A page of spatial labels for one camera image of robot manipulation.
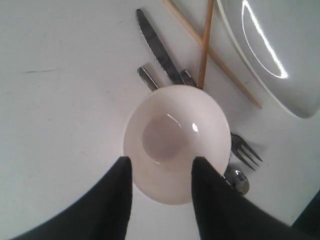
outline chopstick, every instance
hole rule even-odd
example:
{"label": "chopstick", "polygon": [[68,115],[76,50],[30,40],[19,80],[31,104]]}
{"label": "chopstick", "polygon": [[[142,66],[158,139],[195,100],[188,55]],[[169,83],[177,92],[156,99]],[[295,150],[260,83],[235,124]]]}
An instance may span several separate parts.
{"label": "chopstick", "polygon": [[[197,33],[197,31],[192,27],[190,22],[184,17],[177,6],[172,2],[172,0],[162,0],[168,9],[173,13],[173,15],[179,20],[179,22],[184,26],[184,28],[190,33],[190,35],[202,46],[203,39]],[[221,70],[231,79],[233,84],[237,86],[238,89],[258,108],[262,109],[259,102],[252,96],[252,94],[246,89],[246,87],[239,81],[236,75],[228,68],[221,57],[209,46],[208,55],[212,60],[221,68]]]}
{"label": "chopstick", "polygon": [[198,79],[200,89],[204,89],[204,86],[205,86],[207,57],[208,57],[208,48],[209,48],[213,10],[214,10],[214,0],[208,0],[208,5],[206,8],[205,24],[204,24],[203,41],[202,41],[202,56],[200,61],[199,79]]}

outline white plate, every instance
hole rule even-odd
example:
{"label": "white plate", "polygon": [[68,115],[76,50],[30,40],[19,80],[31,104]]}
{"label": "white plate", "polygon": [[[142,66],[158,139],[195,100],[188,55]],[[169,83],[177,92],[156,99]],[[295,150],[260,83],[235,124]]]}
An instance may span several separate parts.
{"label": "white plate", "polygon": [[300,118],[320,108],[320,1],[218,0],[241,56],[269,94]]}
{"label": "white plate", "polygon": [[147,96],[132,114],[123,142],[135,185],[170,205],[191,201],[196,156],[205,157],[223,175],[230,150],[230,129],[219,105],[204,91],[184,85]]}

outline serrated knife blade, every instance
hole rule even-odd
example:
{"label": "serrated knife blade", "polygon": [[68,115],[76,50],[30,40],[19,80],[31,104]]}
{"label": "serrated knife blade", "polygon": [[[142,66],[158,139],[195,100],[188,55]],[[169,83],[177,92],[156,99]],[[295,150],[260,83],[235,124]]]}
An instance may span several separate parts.
{"label": "serrated knife blade", "polygon": [[156,60],[159,62],[163,68],[165,74],[170,78],[173,84],[184,85],[184,81],[181,78],[177,68],[172,62],[169,54],[167,53],[165,47],[158,38],[155,30],[147,20],[144,12],[141,9],[135,11],[136,20],[140,27],[140,31],[149,46],[151,52],[155,56]]}

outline fork tine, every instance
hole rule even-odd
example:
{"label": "fork tine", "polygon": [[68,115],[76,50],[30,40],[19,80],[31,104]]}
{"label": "fork tine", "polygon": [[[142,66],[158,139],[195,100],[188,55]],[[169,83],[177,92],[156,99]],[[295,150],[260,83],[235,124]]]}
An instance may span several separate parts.
{"label": "fork tine", "polygon": [[255,151],[245,141],[243,141],[242,144],[246,147],[246,149],[248,149],[250,153],[252,153],[252,155],[254,155],[258,160],[263,162],[262,159],[258,156],[258,154],[256,154]]}
{"label": "fork tine", "polygon": [[233,151],[233,154],[241,161],[243,162],[245,165],[247,165],[249,168],[251,168],[253,171],[256,171],[241,155],[240,153],[235,150]]}
{"label": "fork tine", "polygon": [[244,146],[241,146],[239,150],[241,151],[242,154],[244,154],[248,159],[250,159],[255,165],[257,165],[259,167],[258,163],[256,163],[253,160],[253,158],[246,152]]}

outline white tabletop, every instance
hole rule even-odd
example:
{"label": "white tabletop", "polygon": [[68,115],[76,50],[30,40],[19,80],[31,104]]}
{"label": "white tabletop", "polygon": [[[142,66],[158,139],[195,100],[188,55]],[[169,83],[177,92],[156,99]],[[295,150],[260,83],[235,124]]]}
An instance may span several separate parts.
{"label": "white tabletop", "polygon": [[[195,28],[207,2],[177,0]],[[0,240],[43,223],[85,194],[122,154],[124,128],[150,92],[149,63],[169,84],[135,20],[143,8],[179,70],[198,76],[201,49],[160,0],[0,1]],[[255,108],[210,59],[205,91],[263,158],[247,198],[292,224],[320,186],[320,114],[300,120],[266,93],[238,56],[215,6],[210,40],[263,105]],[[153,202],[136,188],[127,238],[199,239],[192,204]]]}

